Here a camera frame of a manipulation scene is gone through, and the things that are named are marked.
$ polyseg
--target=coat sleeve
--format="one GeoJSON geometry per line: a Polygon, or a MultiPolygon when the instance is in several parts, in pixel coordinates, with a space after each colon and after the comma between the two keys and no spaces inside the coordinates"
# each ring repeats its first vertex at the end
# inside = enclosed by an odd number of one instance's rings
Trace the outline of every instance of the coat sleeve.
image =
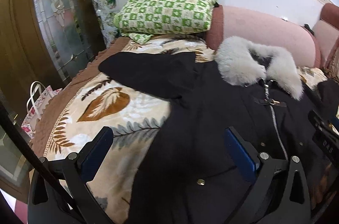
{"type": "Polygon", "coordinates": [[[307,96],[317,107],[321,117],[324,120],[331,120],[338,111],[339,85],[333,79],[329,79],[318,83],[317,90],[318,93],[305,87],[307,96]]]}
{"type": "Polygon", "coordinates": [[[113,80],[164,99],[189,92],[197,76],[195,53],[176,55],[134,52],[116,53],[99,65],[99,71],[113,80]]]}

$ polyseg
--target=metal zipper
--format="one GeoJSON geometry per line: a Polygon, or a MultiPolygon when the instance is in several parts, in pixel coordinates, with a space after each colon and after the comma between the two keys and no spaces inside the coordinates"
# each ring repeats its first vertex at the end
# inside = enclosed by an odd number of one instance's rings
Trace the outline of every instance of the metal zipper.
{"type": "MultiPolygon", "coordinates": [[[[270,93],[268,91],[268,83],[266,84],[266,81],[264,80],[264,87],[265,87],[265,96],[266,96],[266,99],[269,99],[270,98],[270,93]]],[[[270,105],[270,108],[271,108],[271,112],[272,112],[272,119],[273,119],[273,125],[274,125],[274,129],[277,133],[277,137],[278,137],[278,140],[279,140],[279,144],[282,148],[282,151],[284,152],[284,156],[285,156],[285,159],[288,160],[289,157],[287,155],[287,152],[286,152],[286,149],[281,141],[281,138],[280,138],[280,135],[279,135],[279,131],[278,131],[278,127],[277,127],[277,119],[276,119],[276,116],[275,116],[275,111],[274,111],[274,108],[272,105],[270,105]]]]}

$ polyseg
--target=green checkered cloth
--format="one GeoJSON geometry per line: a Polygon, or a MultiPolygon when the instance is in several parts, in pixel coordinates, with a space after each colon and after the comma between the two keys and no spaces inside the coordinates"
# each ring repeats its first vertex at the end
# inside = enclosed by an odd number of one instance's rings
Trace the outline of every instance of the green checkered cloth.
{"type": "Polygon", "coordinates": [[[211,28],[216,0],[129,0],[115,15],[121,35],[145,44],[153,35],[192,34],[211,28]]]}

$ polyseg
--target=gift bag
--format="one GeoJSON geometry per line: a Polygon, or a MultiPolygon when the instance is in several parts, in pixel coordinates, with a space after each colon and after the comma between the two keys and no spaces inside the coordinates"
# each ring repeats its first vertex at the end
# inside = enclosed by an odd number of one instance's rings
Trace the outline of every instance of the gift bag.
{"type": "Polygon", "coordinates": [[[21,128],[31,139],[34,138],[35,125],[38,119],[41,119],[42,112],[46,108],[46,105],[49,103],[50,99],[57,95],[61,90],[62,88],[53,91],[51,86],[45,87],[41,82],[38,81],[35,81],[31,84],[29,91],[31,97],[26,103],[27,115],[21,125],[21,128]],[[36,92],[39,93],[39,97],[35,101],[34,95],[36,92]]]}

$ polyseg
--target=gray fur collar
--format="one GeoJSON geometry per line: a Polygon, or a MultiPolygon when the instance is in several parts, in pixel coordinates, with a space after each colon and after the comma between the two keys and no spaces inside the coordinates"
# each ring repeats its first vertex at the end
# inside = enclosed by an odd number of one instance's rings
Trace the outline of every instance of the gray fur collar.
{"type": "Polygon", "coordinates": [[[261,78],[273,79],[296,100],[302,96],[303,87],[297,68],[291,53],[285,48],[255,44],[232,36],[221,43],[215,60],[222,78],[231,85],[254,84],[261,78]],[[250,53],[272,58],[266,71],[250,53]]]}

